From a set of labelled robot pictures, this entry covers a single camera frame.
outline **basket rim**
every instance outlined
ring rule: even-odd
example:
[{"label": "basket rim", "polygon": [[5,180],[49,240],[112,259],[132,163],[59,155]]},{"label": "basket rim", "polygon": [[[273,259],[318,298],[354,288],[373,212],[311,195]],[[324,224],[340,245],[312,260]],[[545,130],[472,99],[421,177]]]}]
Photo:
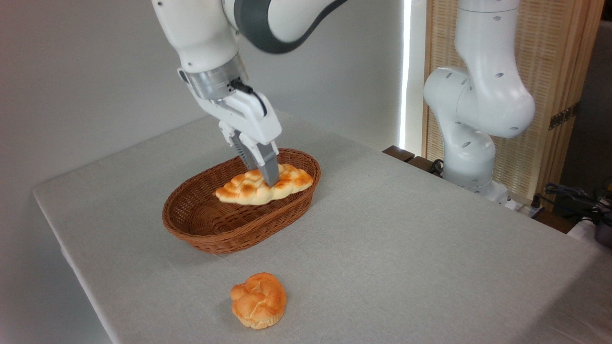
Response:
[{"label": "basket rim", "polygon": [[[171,231],[173,235],[183,238],[183,239],[189,239],[189,238],[200,238],[200,239],[214,239],[217,237],[235,237],[238,235],[242,235],[245,233],[248,233],[250,231],[250,227],[252,227],[254,224],[257,224],[258,226],[260,225],[264,225],[266,222],[271,222],[273,221],[274,217],[276,217],[279,213],[283,213],[287,210],[287,208],[292,208],[295,204],[297,203],[301,203],[304,201],[304,199],[308,199],[311,198],[315,192],[316,186],[319,184],[319,180],[321,179],[321,166],[318,163],[318,161],[313,158],[310,154],[297,150],[297,149],[293,149],[293,148],[279,148],[278,149],[279,154],[281,154],[282,152],[287,152],[287,153],[293,153],[293,154],[299,154],[302,155],[303,157],[311,160],[313,162],[313,167],[316,171],[315,175],[313,176],[313,184],[303,190],[300,191],[298,193],[295,193],[295,195],[298,195],[298,197],[296,197],[295,199],[293,199],[291,202],[285,204],[284,206],[275,209],[274,211],[268,213],[266,217],[260,217],[258,219],[255,219],[245,225],[233,228],[232,230],[229,231],[224,231],[222,233],[217,233],[217,234],[206,234],[206,235],[198,235],[198,234],[191,234],[191,233],[186,233],[184,231],[179,230],[178,228],[176,228],[176,226],[172,223],[172,221],[170,220],[170,209],[174,206],[175,202],[178,200],[178,195],[181,194],[181,192],[186,189],[187,187],[191,186],[191,184],[193,184],[194,180],[196,178],[198,178],[199,176],[201,176],[203,173],[205,173],[208,169],[188,178],[186,181],[184,181],[181,185],[179,185],[179,187],[177,187],[174,191],[172,191],[172,193],[170,194],[170,196],[168,197],[168,199],[166,200],[166,202],[164,203],[164,207],[162,210],[162,222],[164,224],[164,227],[168,230]],[[240,160],[239,156],[233,157],[232,159],[229,159],[223,163],[230,163],[233,160]],[[273,200],[270,201],[271,202],[280,202],[283,200]]]}]

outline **oval basket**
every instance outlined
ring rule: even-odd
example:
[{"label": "oval basket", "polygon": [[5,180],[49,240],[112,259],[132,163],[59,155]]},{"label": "oval basket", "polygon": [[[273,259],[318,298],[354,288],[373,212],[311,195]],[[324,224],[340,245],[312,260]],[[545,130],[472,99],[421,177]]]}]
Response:
[{"label": "oval basket", "polygon": [[290,163],[308,172],[315,180],[304,191],[261,206],[222,203],[214,195],[247,168],[239,157],[214,166],[181,184],[166,200],[162,212],[164,227],[198,250],[231,253],[247,249],[299,219],[310,207],[321,178],[321,167],[310,155],[281,148],[278,163]]}]

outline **gray tablecloth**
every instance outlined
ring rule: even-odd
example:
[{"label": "gray tablecloth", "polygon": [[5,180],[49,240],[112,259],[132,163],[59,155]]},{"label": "gray tablecloth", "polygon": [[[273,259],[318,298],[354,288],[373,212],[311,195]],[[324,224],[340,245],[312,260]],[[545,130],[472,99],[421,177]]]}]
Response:
[{"label": "gray tablecloth", "polygon": [[[115,343],[612,342],[612,258],[342,136],[280,114],[318,160],[310,210],[229,255],[164,229],[168,195],[232,158],[208,117],[35,188]],[[243,327],[230,289],[285,286],[284,317]]]}]

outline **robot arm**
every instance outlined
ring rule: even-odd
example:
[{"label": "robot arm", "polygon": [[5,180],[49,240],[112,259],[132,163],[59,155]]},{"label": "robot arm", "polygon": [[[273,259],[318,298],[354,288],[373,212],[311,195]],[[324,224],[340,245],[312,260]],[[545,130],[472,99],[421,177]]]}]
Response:
[{"label": "robot arm", "polygon": [[219,119],[230,146],[266,183],[278,181],[274,140],[280,123],[266,96],[246,86],[235,35],[243,33],[268,53],[301,45],[323,18],[346,0],[152,0],[179,75],[200,107]]},{"label": "robot arm", "polygon": [[468,68],[438,68],[424,90],[444,140],[444,179],[499,204],[509,199],[492,181],[495,145],[488,135],[516,137],[535,113],[514,58],[519,3],[459,0],[455,48]]}]

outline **bread roll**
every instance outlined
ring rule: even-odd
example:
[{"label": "bread roll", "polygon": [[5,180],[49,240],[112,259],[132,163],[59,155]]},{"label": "bread roll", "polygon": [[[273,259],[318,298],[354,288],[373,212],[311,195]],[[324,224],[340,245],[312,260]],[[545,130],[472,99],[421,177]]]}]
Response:
[{"label": "bread roll", "polygon": [[285,290],[276,277],[267,272],[234,285],[229,295],[234,301],[231,310],[244,326],[264,329],[276,324],[285,314]]},{"label": "bread roll", "polygon": [[278,174],[280,180],[271,188],[259,170],[239,174],[217,189],[215,196],[224,203],[258,206],[306,190],[314,182],[306,171],[288,163],[278,166]]}]

